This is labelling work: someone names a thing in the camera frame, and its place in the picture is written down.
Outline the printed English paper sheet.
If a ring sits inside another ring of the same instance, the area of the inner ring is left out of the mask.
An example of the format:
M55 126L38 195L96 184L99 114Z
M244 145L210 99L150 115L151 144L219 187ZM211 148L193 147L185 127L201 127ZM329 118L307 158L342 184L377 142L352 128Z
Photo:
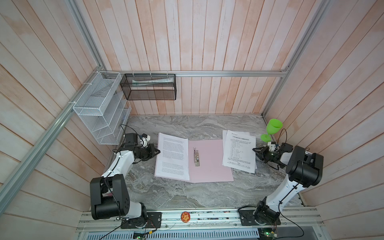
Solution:
M155 177L190 181L188 139L159 133Z

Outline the Chinese titled paper sheet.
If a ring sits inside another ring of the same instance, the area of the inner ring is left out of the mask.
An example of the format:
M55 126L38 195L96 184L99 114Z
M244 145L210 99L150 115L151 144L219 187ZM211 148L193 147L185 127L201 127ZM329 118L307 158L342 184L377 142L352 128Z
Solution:
M256 143L257 140L254 136L228 131L223 147L222 165L254 174L257 169L256 154L253 151Z

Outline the pink file folder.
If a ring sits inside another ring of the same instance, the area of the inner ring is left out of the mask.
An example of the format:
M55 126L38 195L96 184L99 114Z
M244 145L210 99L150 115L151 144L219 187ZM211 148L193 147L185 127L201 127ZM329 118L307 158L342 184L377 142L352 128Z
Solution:
M189 175L187 183L233 182L232 169L222 165L223 141L202 140L189 141ZM195 166L194 148L199 151L200 166Z

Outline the underlying white paper sheet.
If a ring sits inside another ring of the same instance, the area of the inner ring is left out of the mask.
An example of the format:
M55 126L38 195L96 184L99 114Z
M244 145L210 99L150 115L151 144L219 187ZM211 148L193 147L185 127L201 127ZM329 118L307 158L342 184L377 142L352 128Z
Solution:
M226 137L227 137L228 130L223 130L222 136L223 136L223 146L225 146ZM237 134L244 134L244 135L250 135L249 132L236 132Z

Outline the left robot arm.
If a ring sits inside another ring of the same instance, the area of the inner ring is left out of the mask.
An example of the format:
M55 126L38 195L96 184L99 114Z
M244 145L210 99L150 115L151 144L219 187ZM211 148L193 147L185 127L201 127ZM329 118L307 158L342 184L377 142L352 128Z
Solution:
M146 162L160 154L146 134L125 134L123 144L115 150L115 159L101 177L90 182L91 213L94 220L117 217L121 220L146 220L142 203L130 200L125 177L134 164Z

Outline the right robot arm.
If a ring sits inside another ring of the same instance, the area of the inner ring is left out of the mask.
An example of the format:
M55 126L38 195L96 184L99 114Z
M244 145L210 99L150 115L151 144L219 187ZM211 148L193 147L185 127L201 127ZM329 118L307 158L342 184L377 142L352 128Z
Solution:
M324 156L310 153L300 146L269 142L266 147L254 148L259 160L275 163L277 170L285 169L286 176L279 187L259 201L253 215L259 225L276 224L286 204L299 192L316 186L323 177Z

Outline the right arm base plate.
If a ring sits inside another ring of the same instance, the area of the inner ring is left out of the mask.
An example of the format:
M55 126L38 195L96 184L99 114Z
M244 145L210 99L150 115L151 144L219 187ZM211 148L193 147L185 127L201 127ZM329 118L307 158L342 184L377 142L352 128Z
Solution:
M238 210L242 226L265 226L265 225L281 225L280 213L271 209Z

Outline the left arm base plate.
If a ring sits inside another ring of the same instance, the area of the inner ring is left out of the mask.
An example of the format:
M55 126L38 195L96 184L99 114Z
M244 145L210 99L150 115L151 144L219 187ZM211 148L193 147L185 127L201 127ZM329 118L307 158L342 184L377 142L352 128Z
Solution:
M121 229L144 229L152 228L159 229L162 223L161 212L149 212L145 216L134 219L122 220Z

